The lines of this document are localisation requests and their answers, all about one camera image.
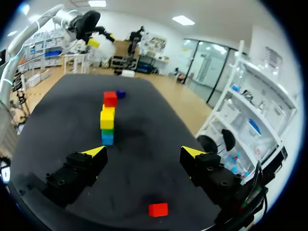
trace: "glass door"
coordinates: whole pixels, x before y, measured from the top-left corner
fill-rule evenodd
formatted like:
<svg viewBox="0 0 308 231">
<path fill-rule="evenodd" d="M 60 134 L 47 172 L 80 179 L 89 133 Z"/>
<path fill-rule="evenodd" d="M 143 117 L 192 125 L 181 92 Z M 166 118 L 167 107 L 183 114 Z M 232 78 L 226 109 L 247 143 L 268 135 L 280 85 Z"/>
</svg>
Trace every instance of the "glass door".
<svg viewBox="0 0 308 231">
<path fill-rule="evenodd" d="M 229 48 L 199 42 L 185 84 L 196 95 L 207 101 L 215 88 L 227 59 Z"/>
<path fill-rule="evenodd" d="M 237 57 L 238 51 L 230 49 L 228 58 L 226 60 L 226 64 L 221 72 L 221 76 L 219 78 L 219 81 L 217 83 L 216 88 L 212 92 L 211 96 L 209 97 L 207 104 L 211 107 L 214 108 L 216 103 L 218 102 L 218 99 L 220 98 L 222 91 L 225 89 L 226 84 L 228 82 L 228 79 L 231 75 L 231 71 L 233 68 L 233 65 L 235 64 L 235 59 Z M 247 56 L 242 54 L 242 58 L 246 59 Z M 236 75 L 241 78 L 243 75 L 244 70 L 241 70 L 239 67 L 236 69 Z"/>
<path fill-rule="evenodd" d="M 193 55 L 196 52 L 198 41 L 184 39 L 181 52 L 178 57 L 178 69 L 183 75 L 187 75 L 189 67 L 191 66 Z"/>
</svg>

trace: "doorway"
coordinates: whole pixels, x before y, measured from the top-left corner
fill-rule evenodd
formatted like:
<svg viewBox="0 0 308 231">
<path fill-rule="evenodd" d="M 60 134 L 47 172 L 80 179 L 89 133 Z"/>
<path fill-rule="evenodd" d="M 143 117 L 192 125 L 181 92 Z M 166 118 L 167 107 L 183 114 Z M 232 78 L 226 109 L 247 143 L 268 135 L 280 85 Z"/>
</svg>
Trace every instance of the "doorway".
<svg viewBox="0 0 308 231">
<path fill-rule="evenodd" d="M 199 41 L 185 81 L 205 102 L 209 100 L 227 60 L 229 48 Z"/>
</svg>

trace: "stacked blocks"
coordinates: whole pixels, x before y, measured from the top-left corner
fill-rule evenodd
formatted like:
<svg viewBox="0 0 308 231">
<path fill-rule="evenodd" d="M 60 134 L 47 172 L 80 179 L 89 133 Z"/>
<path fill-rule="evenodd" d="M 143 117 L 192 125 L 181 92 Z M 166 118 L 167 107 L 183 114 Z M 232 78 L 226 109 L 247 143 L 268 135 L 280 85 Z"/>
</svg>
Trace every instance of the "stacked blocks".
<svg viewBox="0 0 308 231">
<path fill-rule="evenodd" d="M 102 144 L 113 145 L 117 96 L 115 92 L 105 92 L 101 111 Z"/>
</svg>

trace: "black table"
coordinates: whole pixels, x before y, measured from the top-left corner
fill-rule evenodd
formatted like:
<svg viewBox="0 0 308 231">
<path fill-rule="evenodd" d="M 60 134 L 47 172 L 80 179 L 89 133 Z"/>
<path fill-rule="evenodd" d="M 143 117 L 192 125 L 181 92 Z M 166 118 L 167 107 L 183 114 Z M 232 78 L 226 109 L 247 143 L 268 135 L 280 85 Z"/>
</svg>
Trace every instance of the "black table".
<svg viewBox="0 0 308 231">
<path fill-rule="evenodd" d="M 45 182 L 46 173 L 59 169 L 71 152 L 101 146 L 103 93 L 118 89 L 127 95 L 118 100 L 115 111 L 115 144 L 107 147 L 108 164 L 94 185 L 85 188 L 66 209 L 38 190 L 27 189 L 26 180 L 20 180 L 23 176 L 33 173 Z M 220 208 L 200 187 L 194 187 L 179 163 L 183 145 L 201 150 L 150 82 L 65 75 L 36 106 L 24 127 L 12 161 L 10 187 L 19 192 L 13 194 L 24 203 L 22 209 L 52 230 L 199 231 L 214 224 Z M 148 215 L 148 205 L 156 203 L 168 203 L 167 217 Z"/>
</svg>

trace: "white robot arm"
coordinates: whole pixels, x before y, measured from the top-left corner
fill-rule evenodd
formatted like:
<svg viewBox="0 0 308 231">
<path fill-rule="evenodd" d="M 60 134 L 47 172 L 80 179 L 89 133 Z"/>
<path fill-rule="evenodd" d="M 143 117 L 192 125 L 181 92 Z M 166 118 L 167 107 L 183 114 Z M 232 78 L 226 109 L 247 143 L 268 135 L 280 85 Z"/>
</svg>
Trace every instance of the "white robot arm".
<svg viewBox="0 0 308 231">
<path fill-rule="evenodd" d="M 7 107 L 9 107 L 10 104 L 10 93 L 12 87 L 10 82 L 12 82 L 17 67 L 25 54 L 23 44 L 51 18 L 54 19 L 55 23 L 59 24 L 68 32 L 72 41 L 75 39 L 82 39 L 86 42 L 86 44 L 88 44 L 92 39 L 92 33 L 95 32 L 103 34 L 108 40 L 112 42 L 115 40 L 111 34 L 105 31 L 104 27 L 96 26 L 100 19 L 100 14 L 98 12 L 89 11 L 83 15 L 77 10 L 68 10 L 64 8 L 63 4 L 51 8 L 45 12 L 38 20 L 33 22 L 18 36 L 16 36 L 7 49 L 11 59 L 7 63 L 0 79 L 0 101 Z"/>
</svg>

